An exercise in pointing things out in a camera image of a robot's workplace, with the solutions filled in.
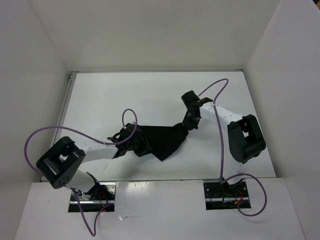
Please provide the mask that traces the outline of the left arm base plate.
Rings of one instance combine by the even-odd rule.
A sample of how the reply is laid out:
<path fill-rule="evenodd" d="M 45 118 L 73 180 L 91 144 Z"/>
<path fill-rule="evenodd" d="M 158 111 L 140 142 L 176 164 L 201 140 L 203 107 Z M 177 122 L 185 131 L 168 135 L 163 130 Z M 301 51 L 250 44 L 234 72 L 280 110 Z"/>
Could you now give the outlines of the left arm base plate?
<path fill-rule="evenodd" d="M 78 189 L 70 194 L 69 213 L 79 213 L 77 198 L 84 213 L 114 212 L 116 199 L 116 182 L 101 182 L 102 189 L 93 194 L 86 194 Z"/>

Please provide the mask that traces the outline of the black skirt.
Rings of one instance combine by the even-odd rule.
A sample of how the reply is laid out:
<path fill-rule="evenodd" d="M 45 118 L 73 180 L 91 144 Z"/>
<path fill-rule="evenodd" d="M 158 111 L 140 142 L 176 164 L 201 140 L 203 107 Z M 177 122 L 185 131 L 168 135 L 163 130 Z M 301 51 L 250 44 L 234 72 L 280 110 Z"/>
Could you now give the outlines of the black skirt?
<path fill-rule="evenodd" d="M 182 123 L 174 126 L 141 125 L 138 130 L 138 144 L 133 152 L 138 157 L 152 154 L 160 161 L 177 151 L 189 134 Z"/>

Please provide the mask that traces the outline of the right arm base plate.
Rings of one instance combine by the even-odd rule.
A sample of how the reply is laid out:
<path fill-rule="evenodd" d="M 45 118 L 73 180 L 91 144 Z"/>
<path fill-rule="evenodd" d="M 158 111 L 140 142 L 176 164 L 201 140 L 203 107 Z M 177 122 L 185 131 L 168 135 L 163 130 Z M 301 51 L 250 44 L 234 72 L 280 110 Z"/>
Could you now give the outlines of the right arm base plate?
<path fill-rule="evenodd" d="M 220 183 L 218 180 L 203 182 L 205 207 L 207 211 L 250 209 L 251 203 L 244 180 L 236 184 Z"/>

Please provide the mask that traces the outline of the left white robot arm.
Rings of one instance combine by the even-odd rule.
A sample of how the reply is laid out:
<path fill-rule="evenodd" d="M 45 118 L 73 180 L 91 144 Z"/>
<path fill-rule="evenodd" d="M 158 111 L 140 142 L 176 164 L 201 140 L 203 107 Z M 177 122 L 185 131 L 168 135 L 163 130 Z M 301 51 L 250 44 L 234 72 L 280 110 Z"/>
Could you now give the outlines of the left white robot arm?
<path fill-rule="evenodd" d="M 140 127 L 131 123 L 107 139 L 110 142 L 102 141 L 100 145 L 84 151 L 70 137 L 62 137 L 40 157 L 36 168 L 54 189 L 67 187 L 78 190 L 88 200 L 94 200 L 99 196 L 101 184 L 92 173 L 79 170 L 81 165 L 120 158 L 130 151 L 142 157 L 153 150 Z"/>

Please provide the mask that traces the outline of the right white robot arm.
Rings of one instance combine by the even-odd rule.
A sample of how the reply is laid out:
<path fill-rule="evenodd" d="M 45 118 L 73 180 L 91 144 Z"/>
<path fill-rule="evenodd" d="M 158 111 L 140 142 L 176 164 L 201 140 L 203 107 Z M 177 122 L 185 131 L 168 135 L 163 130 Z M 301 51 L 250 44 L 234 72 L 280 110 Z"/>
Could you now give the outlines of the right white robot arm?
<path fill-rule="evenodd" d="M 192 90 L 183 94 L 181 99 L 186 107 L 186 113 L 182 123 L 179 124 L 181 128 L 177 140 L 179 144 L 184 142 L 189 131 L 198 128 L 201 119 L 216 124 L 221 137 L 222 131 L 227 133 L 233 163 L 226 177 L 223 176 L 223 172 L 220 173 L 219 191 L 225 197 L 231 196 L 236 192 L 237 186 L 245 175 L 244 165 L 266 149 L 266 142 L 257 118 L 252 114 L 244 116 L 233 113 L 216 105 L 208 97 L 199 98 Z"/>

